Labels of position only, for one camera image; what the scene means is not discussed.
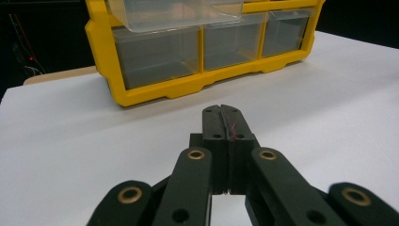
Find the screw hole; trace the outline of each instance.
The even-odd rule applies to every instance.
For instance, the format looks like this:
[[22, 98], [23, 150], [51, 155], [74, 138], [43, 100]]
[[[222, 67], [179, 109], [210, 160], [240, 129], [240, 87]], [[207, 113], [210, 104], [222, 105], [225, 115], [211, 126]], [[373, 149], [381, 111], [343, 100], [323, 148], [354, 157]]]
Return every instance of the screw hole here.
[[270, 151], [260, 151], [259, 156], [266, 160], [275, 160], [277, 158], [276, 154]]
[[201, 151], [191, 151], [187, 155], [191, 159], [199, 160], [199, 159], [202, 159], [205, 156], [205, 153], [201, 152]]
[[321, 225], [326, 223], [326, 218], [322, 214], [314, 210], [309, 211], [306, 214], [306, 217], [308, 217], [308, 219], [315, 224]]
[[131, 204], [138, 201], [141, 198], [143, 192], [136, 186], [128, 186], [120, 191], [118, 194], [118, 200], [123, 204]]
[[176, 223], [186, 223], [190, 216], [186, 210], [178, 209], [173, 212], [172, 218]]

